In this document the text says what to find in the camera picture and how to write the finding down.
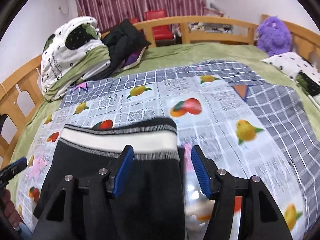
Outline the person left hand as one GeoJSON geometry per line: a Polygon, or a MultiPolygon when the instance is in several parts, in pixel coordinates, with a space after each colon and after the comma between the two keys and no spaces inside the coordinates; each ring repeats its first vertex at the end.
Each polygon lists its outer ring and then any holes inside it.
{"type": "Polygon", "coordinates": [[[19,228],[21,217],[15,208],[15,204],[11,200],[10,191],[4,189],[1,191],[1,202],[3,204],[3,212],[14,229],[19,228]]]}

